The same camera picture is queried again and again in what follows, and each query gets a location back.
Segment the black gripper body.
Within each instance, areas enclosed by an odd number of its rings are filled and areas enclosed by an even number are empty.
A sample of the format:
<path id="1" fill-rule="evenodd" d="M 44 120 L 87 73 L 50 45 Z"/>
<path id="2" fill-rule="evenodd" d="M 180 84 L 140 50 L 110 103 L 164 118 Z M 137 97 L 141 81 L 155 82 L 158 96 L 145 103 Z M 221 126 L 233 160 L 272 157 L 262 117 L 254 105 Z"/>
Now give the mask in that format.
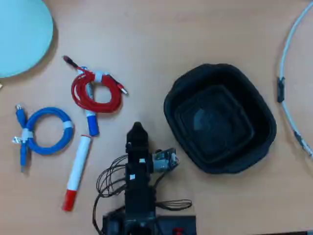
<path id="1" fill-rule="evenodd" d="M 126 163 L 126 179 L 132 182 L 149 182 L 153 172 L 152 155 L 148 144 L 126 144 L 128 162 Z"/>

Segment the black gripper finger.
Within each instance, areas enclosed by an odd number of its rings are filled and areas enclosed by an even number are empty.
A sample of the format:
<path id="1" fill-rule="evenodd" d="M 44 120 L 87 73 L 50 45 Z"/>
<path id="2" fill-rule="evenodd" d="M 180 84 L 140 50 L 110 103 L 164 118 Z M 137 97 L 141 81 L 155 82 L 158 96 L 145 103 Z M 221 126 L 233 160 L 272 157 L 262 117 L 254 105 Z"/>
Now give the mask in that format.
<path id="1" fill-rule="evenodd" d="M 129 132 L 126 135 L 126 145 L 132 145 L 132 142 L 135 140 L 136 136 L 136 127 L 137 127 L 137 122 L 135 122 L 132 126 L 132 128 L 129 130 Z"/>
<path id="2" fill-rule="evenodd" d="M 147 131 L 143 128 L 141 122 L 137 122 L 137 133 L 139 135 L 139 141 L 142 145 L 149 145 L 149 137 Z"/>

